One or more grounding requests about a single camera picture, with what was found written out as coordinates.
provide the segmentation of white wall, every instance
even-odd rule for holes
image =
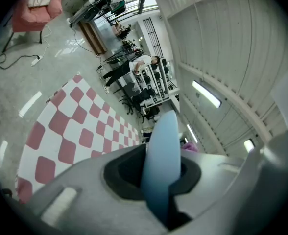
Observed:
[[[154,25],[164,58],[166,60],[172,60],[173,54],[172,54],[168,32],[166,30],[164,21],[160,19],[160,13],[157,15],[153,15],[150,18]]]
[[[172,60],[173,54],[172,54],[172,48],[170,46],[169,36],[168,36],[166,26],[165,26],[163,20],[160,19],[160,12],[159,11],[155,12],[155,13],[151,13],[149,15],[143,15],[143,16],[136,18],[138,21],[138,24],[141,28],[141,31],[143,33],[143,37],[146,40],[150,54],[156,55],[154,48],[153,48],[153,45],[152,45],[152,42],[149,38],[147,29],[146,29],[144,22],[143,22],[143,20],[148,19],[148,18],[151,18],[151,20],[152,20],[152,23],[154,25],[154,28],[155,28],[155,31],[156,31],[156,34],[157,34],[164,58],[166,58],[166,60]]]

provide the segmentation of black pants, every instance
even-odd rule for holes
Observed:
[[[148,143],[150,140],[150,136],[152,136],[152,133],[143,133],[143,137],[146,139],[145,142]]]
[[[128,74],[129,72],[130,72],[129,61],[126,61],[120,67],[118,67],[118,68],[108,72],[106,75],[104,75],[105,79],[110,77],[110,79],[106,83],[106,86],[110,86],[113,82],[117,81],[119,78]]]

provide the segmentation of metal railing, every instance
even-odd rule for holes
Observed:
[[[152,20],[150,18],[148,18],[148,19],[143,20],[143,23],[147,29],[150,41],[151,41],[153,48],[154,48],[154,51],[155,51],[155,55],[159,56],[160,58],[163,58],[164,57],[163,52],[162,52],[162,49],[160,47],[159,40],[158,40],[156,31],[155,31],[154,25],[152,23]]]

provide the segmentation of ceiling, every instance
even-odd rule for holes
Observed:
[[[180,114],[202,152],[245,157],[286,130],[270,91],[288,70],[288,19],[273,0],[156,0],[176,62]],[[215,108],[192,87],[222,101]]]

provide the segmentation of power strip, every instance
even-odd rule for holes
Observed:
[[[42,60],[43,56],[39,56],[39,57],[40,57],[39,59],[38,59],[38,58],[35,58],[35,59],[32,61],[31,66],[36,65],[39,61]]]

